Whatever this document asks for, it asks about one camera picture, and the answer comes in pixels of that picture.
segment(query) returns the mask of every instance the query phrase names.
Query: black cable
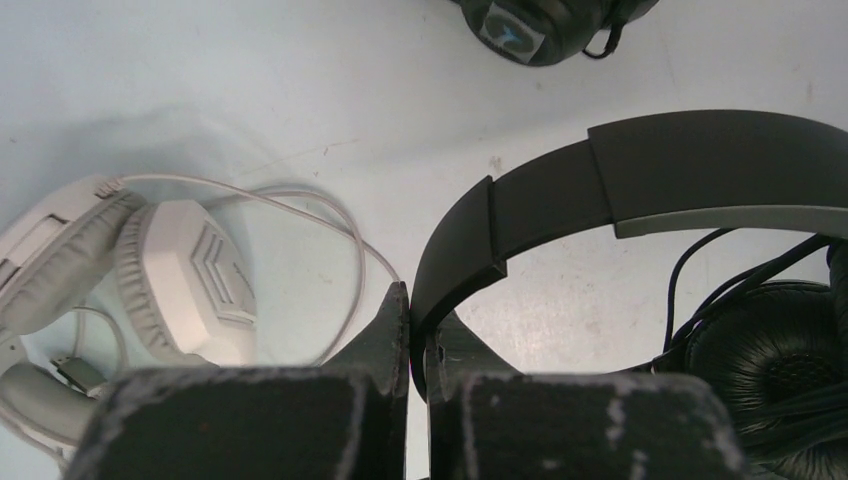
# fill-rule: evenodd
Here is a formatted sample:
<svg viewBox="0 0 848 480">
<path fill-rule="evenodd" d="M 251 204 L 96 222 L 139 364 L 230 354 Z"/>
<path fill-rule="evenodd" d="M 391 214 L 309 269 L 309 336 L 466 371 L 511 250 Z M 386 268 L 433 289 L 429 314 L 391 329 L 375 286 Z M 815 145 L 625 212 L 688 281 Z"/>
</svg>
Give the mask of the black cable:
<svg viewBox="0 0 848 480">
<path fill-rule="evenodd" d="M 592 53 L 584 48 L 583 55 L 586 55 L 593 60 L 602 60 L 612 55 L 618 48 L 619 42 L 621 42 L 621 33 L 624 31 L 624 25 L 624 23 L 616 23 L 610 26 L 610 35 L 607 38 L 607 44 L 604 47 L 603 52 Z"/>
<path fill-rule="evenodd" d="M 678 259 L 677 263 L 674 265 L 674 270 L 671 271 L 671 278 L 668 281 L 668 310 L 665 320 L 665 341 L 663 342 L 663 352 L 667 352 L 668 349 L 671 348 L 671 335 L 674 332 L 674 297 L 677 291 L 677 280 L 680 278 L 680 272 L 683 270 L 683 265 L 685 265 L 692 255 L 694 255 L 698 250 L 733 230 L 734 229 L 732 228 L 721 228 L 698 240 L 685 252 L 683 252 L 683 255 L 680 256 L 680 259 Z"/>
<path fill-rule="evenodd" d="M 826 237 L 824 235 L 813 235 L 812 237 L 808 238 L 807 240 L 804 240 L 795 247 L 792 247 L 783 255 L 775 258 L 774 260 L 771 260 L 770 262 L 767 262 L 764 266 L 759 268 L 756 272 L 751 274 L 745 280 L 742 280 L 739 284 L 730 289 L 730 291 L 728 291 L 726 294 L 719 297 L 709 306 L 695 312 L 695 316 L 693 316 L 692 318 L 703 319 L 704 317 L 715 312 L 722 306 L 727 305 L 727 303 L 739 298 L 741 295 L 744 295 L 752 288 L 761 285 L 767 280 L 770 280 L 775 275 L 783 272 L 792 265 L 795 265 L 802 259 L 809 257 L 818 250 L 821 250 L 822 248 L 828 246 L 830 242 L 830 237 Z"/>
<path fill-rule="evenodd" d="M 723 230 L 716 230 L 715 232 L 711 233 L 710 235 L 707 235 L 706 237 L 702 238 L 697 243 L 689 247 L 689 250 L 687 250 L 683 254 L 683 256 L 680 257 L 680 260 L 678 260 L 677 265 L 675 265 L 674 267 L 674 271 L 672 271 L 672 278 L 669 281 L 669 306 L 668 316 L 666 318 L 666 336 L 665 342 L 663 343 L 663 352 L 667 352 L 672 346 L 678 343 L 679 339 L 686 338 L 686 336 L 689 335 L 692 328 L 696 324 L 696 322 L 693 320 L 704 318 L 709 313 L 714 312 L 721 305 L 727 304 L 727 302 L 744 294 L 751 288 L 756 287 L 762 284 L 763 282 L 771 279 L 780 272 L 798 263 L 803 258 L 806 258 L 817 250 L 827 246 L 831 241 L 831 239 L 828 237 L 822 235 L 814 235 L 805 240 L 804 242 L 801 242 L 800 244 L 786 251 L 779 257 L 761 263 L 756 267 L 749 268 L 748 270 L 745 270 L 744 272 L 737 274 L 730 280 L 727 280 L 726 282 L 722 283 L 701 303 L 701 305 L 695 311 L 695 314 L 692 316 L 692 319 L 687 322 L 687 325 L 681 328 L 677 332 L 677 334 L 673 335 L 672 337 L 671 332 L 674 329 L 674 290 L 677 287 L 677 276 L 680 275 L 680 269 L 682 269 L 683 264 L 689 259 L 689 257 L 692 256 L 692 254 L 694 254 L 707 243 L 723 235 L 722 233 L 721 235 L 717 235 L 713 238 L 713 235 L 716 235 L 718 234 L 718 232 L 721 231 Z"/>
</svg>

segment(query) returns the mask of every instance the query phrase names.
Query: black leather ear cushion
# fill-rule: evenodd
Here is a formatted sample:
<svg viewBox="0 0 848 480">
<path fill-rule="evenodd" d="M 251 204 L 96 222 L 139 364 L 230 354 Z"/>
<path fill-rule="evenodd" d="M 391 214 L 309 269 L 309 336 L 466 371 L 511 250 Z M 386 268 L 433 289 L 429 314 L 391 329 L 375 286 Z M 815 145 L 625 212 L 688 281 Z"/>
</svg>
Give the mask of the black leather ear cushion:
<svg viewBox="0 0 848 480">
<path fill-rule="evenodd" d="M 695 330 L 686 371 L 709 383 L 734 419 L 842 381 L 830 293 L 806 283 L 749 292 Z M 781 423 L 735 421 L 743 441 L 746 434 Z M 848 442 L 821 443 L 764 466 L 786 478 L 848 478 Z"/>
</svg>

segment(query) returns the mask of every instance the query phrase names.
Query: white table surface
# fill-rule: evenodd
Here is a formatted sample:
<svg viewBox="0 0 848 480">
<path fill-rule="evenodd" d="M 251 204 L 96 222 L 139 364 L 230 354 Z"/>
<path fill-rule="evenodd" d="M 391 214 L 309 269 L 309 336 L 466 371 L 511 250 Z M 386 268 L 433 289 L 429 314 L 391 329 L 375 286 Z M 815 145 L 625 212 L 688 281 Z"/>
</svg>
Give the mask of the white table surface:
<svg viewBox="0 0 848 480">
<path fill-rule="evenodd" d="M 844 0 L 665 0 L 625 30 L 608 60 L 527 69 L 487 51 L 447 0 L 2 1 L 0 225 L 92 173 L 306 185 L 343 202 L 411 286 L 430 233 L 460 195 L 586 138 L 591 126 L 745 108 L 848 129 L 846 24 Z M 153 200 L 198 194 L 141 190 Z M 353 248 L 261 206 L 222 220 L 254 268 L 261 363 L 308 361 L 352 299 Z M 509 279 L 459 312 L 524 370 L 635 364 L 658 352 L 667 276 L 701 233 L 616 241 L 602 228 L 556 241 L 510 262 Z M 678 320 L 724 279 L 800 238 L 746 231 L 699 254 L 681 279 Z M 375 262 L 369 268 L 348 338 L 388 285 Z M 826 273 L 817 256 L 787 276 Z M 110 279 L 92 302 L 121 323 L 133 364 L 151 364 Z M 91 325 L 86 357 L 108 368 L 108 330 Z M 32 358 L 67 351 L 72 328 L 63 318 L 28 338 Z M 427 475 L 426 409 L 410 398 L 407 469 L 417 479 Z M 56 472 L 0 431 L 0 478 Z"/>
</svg>

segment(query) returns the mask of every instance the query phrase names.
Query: headphone cable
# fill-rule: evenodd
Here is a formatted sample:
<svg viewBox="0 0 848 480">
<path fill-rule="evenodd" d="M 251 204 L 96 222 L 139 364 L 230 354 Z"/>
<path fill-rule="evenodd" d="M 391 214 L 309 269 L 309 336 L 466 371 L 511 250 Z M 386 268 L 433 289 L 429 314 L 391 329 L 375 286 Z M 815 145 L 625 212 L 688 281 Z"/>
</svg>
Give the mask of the headphone cable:
<svg viewBox="0 0 848 480">
<path fill-rule="evenodd" d="M 666 319 L 665 319 L 665 340 L 663 341 L 663 353 L 667 352 L 669 348 L 671 348 L 671 337 L 674 332 L 674 297 L 677 292 L 677 281 L 680 279 L 680 272 L 683 270 L 683 266 L 686 265 L 686 262 L 692 258 L 692 255 L 698 252 L 698 250 L 704 248 L 710 242 L 727 235 L 732 232 L 732 228 L 721 228 L 715 230 L 708 234 L 707 236 L 701 238 L 691 247 L 686 249 L 683 252 L 683 255 L 677 260 L 677 263 L 674 265 L 674 269 L 671 271 L 671 278 L 668 281 L 668 308 L 666 310 Z"/>
</svg>

